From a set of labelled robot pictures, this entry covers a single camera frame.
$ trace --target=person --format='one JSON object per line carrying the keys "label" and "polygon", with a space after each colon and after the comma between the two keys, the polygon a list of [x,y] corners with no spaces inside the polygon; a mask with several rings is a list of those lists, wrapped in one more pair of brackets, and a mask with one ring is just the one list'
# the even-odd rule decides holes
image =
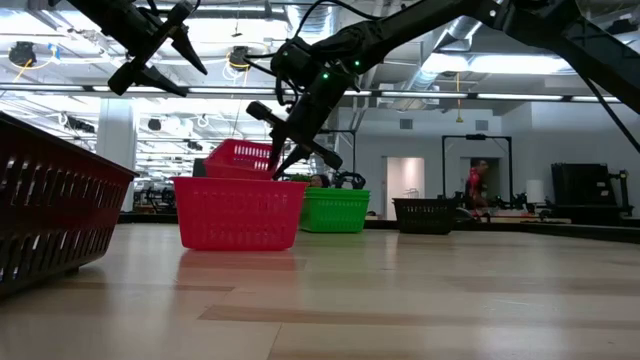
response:
{"label": "person", "polygon": [[311,183],[309,186],[326,189],[331,186],[331,181],[329,181],[329,177],[325,174],[316,174],[311,177]]}
{"label": "person", "polygon": [[465,185],[465,198],[469,210],[489,207],[489,203],[482,193],[486,190],[484,175],[489,170],[489,164],[484,159],[471,159],[469,179]]}

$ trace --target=black basket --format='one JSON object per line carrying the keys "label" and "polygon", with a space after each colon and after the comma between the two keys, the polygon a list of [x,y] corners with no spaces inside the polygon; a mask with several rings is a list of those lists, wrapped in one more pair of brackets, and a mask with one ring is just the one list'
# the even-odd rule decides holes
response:
{"label": "black basket", "polygon": [[393,199],[400,232],[446,235],[453,229],[455,200]]}
{"label": "black basket", "polygon": [[102,257],[134,176],[0,112],[0,298]]}

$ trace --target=dark red basket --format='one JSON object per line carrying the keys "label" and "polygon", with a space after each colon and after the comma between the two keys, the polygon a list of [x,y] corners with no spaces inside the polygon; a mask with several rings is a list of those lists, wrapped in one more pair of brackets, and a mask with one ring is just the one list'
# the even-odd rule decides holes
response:
{"label": "dark red basket", "polygon": [[173,178],[182,245],[261,251],[293,246],[306,183]]}
{"label": "dark red basket", "polygon": [[218,179],[271,180],[271,145],[227,139],[204,161],[207,176]]}
{"label": "dark red basket", "polygon": [[0,298],[102,257],[134,176],[0,112]]}

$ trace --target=ceiling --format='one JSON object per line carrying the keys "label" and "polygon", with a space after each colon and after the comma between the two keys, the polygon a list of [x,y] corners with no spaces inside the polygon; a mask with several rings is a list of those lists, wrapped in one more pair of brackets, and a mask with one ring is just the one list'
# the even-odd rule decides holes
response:
{"label": "ceiling", "polygon": [[[177,1],[162,1],[159,5],[171,5]],[[358,0],[347,1],[369,14],[378,16],[392,14],[403,4],[411,1],[399,0]],[[45,0],[3,0],[0,8],[0,83],[25,84],[75,84],[105,85],[114,71],[124,62],[125,49],[113,39],[99,33],[100,29],[68,3],[62,2],[56,9],[48,9]],[[189,36],[196,52],[206,65],[208,75],[202,75],[184,61],[169,44],[162,46],[152,58],[152,63],[165,76],[181,86],[234,86],[273,88],[274,79],[257,70],[237,73],[229,68],[227,54],[233,46],[248,46],[253,53],[274,52],[283,41],[292,35],[298,19],[308,6],[307,1],[271,1],[277,19],[251,19],[245,16],[248,10],[260,11],[264,1],[203,1],[202,10],[194,18],[186,21]],[[637,19],[637,0],[580,0],[579,6],[593,21],[608,26],[620,17]],[[232,9],[236,16],[224,18],[224,12]],[[320,6],[310,17],[302,36],[315,42],[335,33],[340,28],[359,21],[360,18],[336,6]],[[425,60],[425,39],[418,38],[392,51],[383,64],[378,65],[363,76],[364,88],[402,89],[420,71]],[[640,50],[640,34],[628,34],[625,42]],[[16,41],[30,41],[35,44],[37,70],[27,70],[20,76],[21,68],[12,64],[8,52]],[[50,45],[55,45],[59,53],[53,54]],[[472,60],[478,56],[491,54],[550,55],[537,48],[523,45],[494,30],[481,27],[472,37],[472,43],[464,56]],[[589,94],[580,78],[571,71],[552,75],[500,74],[463,71],[459,75],[436,74],[432,83],[440,91],[473,91],[487,93],[519,94]],[[269,129],[262,122],[248,116],[244,109],[249,100],[240,99],[177,99],[162,96],[133,97],[141,119],[138,147],[139,171],[149,174],[171,176],[190,172],[191,156],[210,151],[224,138],[235,137],[252,141],[268,141]],[[286,112],[276,101],[266,100],[267,106],[285,117]],[[95,146],[95,135],[77,134],[60,125],[62,112],[75,116],[97,128],[101,100],[92,96],[42,95],[28,92],[0,92],[0,110],[28,121],[55,135],[71,139],[86,148]],[[341,104],[351,107],[350,100]],[[381,106],[375,101],[371,107]],[[443,113],[458,106],[456,100],[440,100],[430,104],[430,108]],[[500,115],[513,107],[513,102],[467,101],[463,108],[488,109]],[[147,122],[157,118],[162,121],[178,120],[187,131],[150,131]],[[185,138],[198,141],[202,151],[186,147]],[[313,171],[309,165],[300,165],[296,170]]]}

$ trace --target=pillar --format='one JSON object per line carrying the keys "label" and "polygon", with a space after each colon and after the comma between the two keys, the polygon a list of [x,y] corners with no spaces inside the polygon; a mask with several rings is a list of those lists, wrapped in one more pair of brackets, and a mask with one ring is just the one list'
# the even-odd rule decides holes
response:
{"label": "pillar", "polygon": [[[130,99],[102,99],[96,153],[135,171],[138,115]],[[122,211],[133,210],[133,183],[129,184]]]}

